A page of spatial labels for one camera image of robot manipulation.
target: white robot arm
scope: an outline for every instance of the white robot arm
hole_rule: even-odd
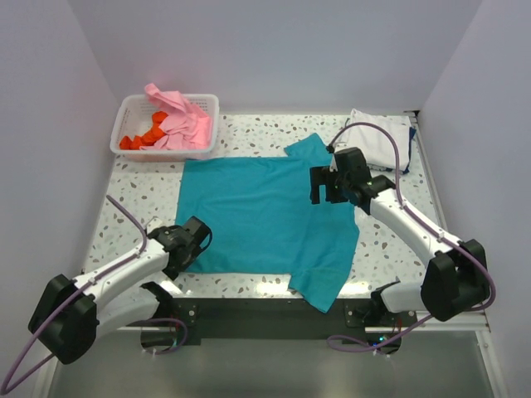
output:
[[[28,328],[35,333],[48,323],[38,338],[62,363],[78,359],[96,338],[150,319],[161,306],[171,305],[171,296],[145,278],[159,271],[177,278],[212,241],[211,230],[196,217],[183,226],[163,226],[155,218],[146,232],[145,243],[107,265],[74,279],[56,276],[46,286]],[[207,245],[202,246],[207,237]],[[120,266],[128,259],[132,260],[127,266]],[[50,320],[56,308],[73,295],[76,299]]]
[[[312,203],[320,202],[319,189],[325,186],[326,201],[349,201],[360,207],[389,226],[426,266],[421,283],[395,282],[376,289],[371,295],[374,318],[427,310],[446,321],[489,298],[492,283],[483,246],[475,240],[461,241],[441,229],[403,198],[387,177],[372,177],[360,149],[336,152],[333,167],[312,167],[310,181]]]

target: folded white cloth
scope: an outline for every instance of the folded white cloth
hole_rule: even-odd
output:
[[[391,134],[398,146],[400,170],[405,171],[409,164],[409,128],[411,121],[407,116],[381,116],[365,114],[352,109],[348,124],[369,122],[380,126]],[[345,131],[336,141],[335,150],[344,148],[360,148],[369,165],[395,168],[395,153],[387,137],[376,129],[368,126],[356,126]]]

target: white wall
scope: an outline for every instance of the white wall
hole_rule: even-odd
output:
[[[114,95],[224,110],[420,109],[480,0],[69,0]]]
[[[85,258],[118,104],[66,0],[0,2],[0,37],[3,378],[47,280],[74,276]],[[12,396],[27,398],[32,384]]]
[[[420,114],[450,228],[487,249],[512,396],[531,390],[531,2],[484,0]]]

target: speckled countertop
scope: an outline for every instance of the speckled countertop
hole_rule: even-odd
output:
[[[404,116],[393,117],[403,121]],[[344,125],[345,115],[222,115],[213,157],[285,156],[283,148],[311,133],[328,142]],[[417,143],[412,143],[411,172],[401,179],[402,193],[420,211],[438,223]],[[172,225],[178,205],[183,163],[135,163],[118,156],[108,193],[144,225],[154,216]],[[394,176],[385,172],[391,179]],[[368,297],[371,290],[399,278],[421,280],[424,266],[385,225],[356,211],[360,236],[348,281],[341,298]],[[139,241],[135,228],[108,202],[103,205],[85,271],[90,271],[130,250]],[[160,273],[155,280],[161,282]],[[289,275],[189,274],[174,281],[173,294],[200,298],[297,298],[287,289]]]

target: clothing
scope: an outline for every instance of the clothing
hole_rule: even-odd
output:
[[[412,128],[407,116],[402,123],[392,122],[385,116],[365,114],[353,109],[349,124],[355,122],[369,122],[380,126],[391,134],[398,146],[400,156],[400,170],[408,172],[411,158],[411,140],[416,130]],[[345,131],[336,141],[335,149],[358,147],[362,150],[367,163],[372,166],[393,170],[396,167],[395,153],[385,135],[368,126],[356,126]]]
[[[139,150],[144,146],[153,145],[160,140],[165,134],[160,129],[160,124],[168,117],[168,114],[162,111],[155,112],[151,115],[153,127],[149,129],[142,137],[135,135],[133,140],[127,135],[119,142],[119,148],[122,150]]]
[[[352,266],[354,209],[310,202],[309,168],[331,160],[317,134],[285,151],[288,157],[186,161],[176,223],[196,216],[213,233],[188,270],[291,274],[289,287],[327,312]]]
[[[160,124],[164,136],[142,149],[206,149],[212,136],[212,119],[178,91],[160,91],[153,83],[144,88],[149,102],[168,114]]]

